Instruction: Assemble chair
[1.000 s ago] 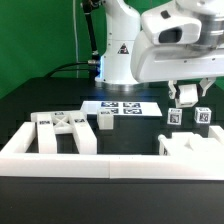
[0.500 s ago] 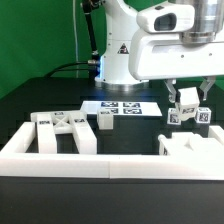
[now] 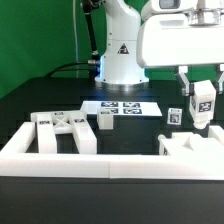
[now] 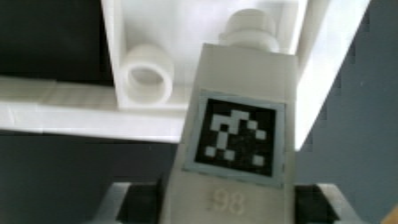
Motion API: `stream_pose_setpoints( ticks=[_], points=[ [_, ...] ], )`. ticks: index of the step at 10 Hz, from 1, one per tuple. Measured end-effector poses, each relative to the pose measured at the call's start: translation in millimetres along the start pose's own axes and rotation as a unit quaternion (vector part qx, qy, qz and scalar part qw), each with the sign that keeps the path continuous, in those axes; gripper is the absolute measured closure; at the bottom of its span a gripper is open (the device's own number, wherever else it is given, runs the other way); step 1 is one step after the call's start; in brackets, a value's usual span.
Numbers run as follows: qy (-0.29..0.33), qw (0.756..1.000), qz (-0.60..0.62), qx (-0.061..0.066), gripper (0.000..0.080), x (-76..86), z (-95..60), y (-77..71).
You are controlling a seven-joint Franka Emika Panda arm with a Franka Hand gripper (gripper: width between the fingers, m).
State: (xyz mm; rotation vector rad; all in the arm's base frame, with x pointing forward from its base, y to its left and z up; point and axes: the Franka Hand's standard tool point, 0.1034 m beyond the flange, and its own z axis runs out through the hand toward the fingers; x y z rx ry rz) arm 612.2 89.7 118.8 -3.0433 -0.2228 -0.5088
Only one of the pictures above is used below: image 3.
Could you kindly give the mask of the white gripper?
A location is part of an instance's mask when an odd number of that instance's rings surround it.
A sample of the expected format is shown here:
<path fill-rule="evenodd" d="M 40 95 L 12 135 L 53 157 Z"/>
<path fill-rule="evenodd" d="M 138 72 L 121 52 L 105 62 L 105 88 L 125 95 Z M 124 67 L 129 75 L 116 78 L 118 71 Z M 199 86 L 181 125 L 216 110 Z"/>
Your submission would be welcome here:
<path fill-rule="evenodd" d="M 179 66 L 177 78 L 183 96 L 194 95 L 187 65 L 219 64 L 215 87 L 224 92 L 224 23 L 190 26 L 185 15 L 155 15 L 140 28 L 137 63 L 143 68 Z"/>

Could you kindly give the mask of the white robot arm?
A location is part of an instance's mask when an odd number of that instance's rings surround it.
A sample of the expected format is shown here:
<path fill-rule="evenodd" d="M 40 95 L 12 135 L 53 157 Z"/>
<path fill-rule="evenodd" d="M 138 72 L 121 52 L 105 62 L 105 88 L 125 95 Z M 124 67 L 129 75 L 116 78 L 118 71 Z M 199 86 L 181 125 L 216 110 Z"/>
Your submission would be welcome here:
<path fill-rule="evenodd" d="M 193 65 L 217 65 L 224 82 L 224 0 L 148 0 L 138 12 L 124 0 L 103 0 L 106 51 L 96 83 L 129 89 L 148 82 L 146 68 L 175 67 L 182 94 L 196 86 L 186 77 Z"/>

